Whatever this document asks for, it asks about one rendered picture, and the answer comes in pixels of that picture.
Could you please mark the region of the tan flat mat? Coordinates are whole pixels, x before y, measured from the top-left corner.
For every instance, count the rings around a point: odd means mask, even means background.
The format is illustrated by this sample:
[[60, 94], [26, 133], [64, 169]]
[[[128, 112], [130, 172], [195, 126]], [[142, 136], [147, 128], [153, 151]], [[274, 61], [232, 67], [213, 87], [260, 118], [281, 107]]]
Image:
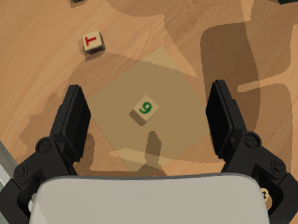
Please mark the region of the tan flat mat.
[[[160, 109], [132, 109], [147, 94]], [[147, 177], [210, 133], [206, 107], [160, 46], [86, 100], [91, 117], [135, 177]]]

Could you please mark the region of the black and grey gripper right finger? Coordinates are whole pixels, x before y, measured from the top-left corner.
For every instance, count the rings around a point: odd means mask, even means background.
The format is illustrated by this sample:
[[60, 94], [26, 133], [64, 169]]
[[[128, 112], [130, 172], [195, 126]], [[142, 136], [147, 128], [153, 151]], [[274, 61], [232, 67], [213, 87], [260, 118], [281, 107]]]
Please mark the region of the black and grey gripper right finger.
[[212, 83], [206, 116], [215, 154], [225, 161], [221, 172], [241, 173], [255, 179], [272, 198], [268, 210], [270, 224], [289, 224], [298, 212], [298, 182], [286, 172], [280, 158], [261, 146], [258, 134], [247, 131], [224, 80]]

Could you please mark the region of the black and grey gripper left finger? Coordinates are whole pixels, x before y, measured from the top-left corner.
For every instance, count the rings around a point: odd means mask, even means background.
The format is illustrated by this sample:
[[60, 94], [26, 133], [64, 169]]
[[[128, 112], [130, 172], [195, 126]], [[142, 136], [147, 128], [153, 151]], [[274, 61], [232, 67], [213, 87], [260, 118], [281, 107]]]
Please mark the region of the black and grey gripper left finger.
[[28, 205], [43, 182], [77, 175], [73, 165], [83, 157], [90, 118], [82, 88], [70, 85], [49, 137], [37, 142], [36, 152], [15, 168], [13, 179], [0, 192], [0, 212], [9, 224], [29, 224]]

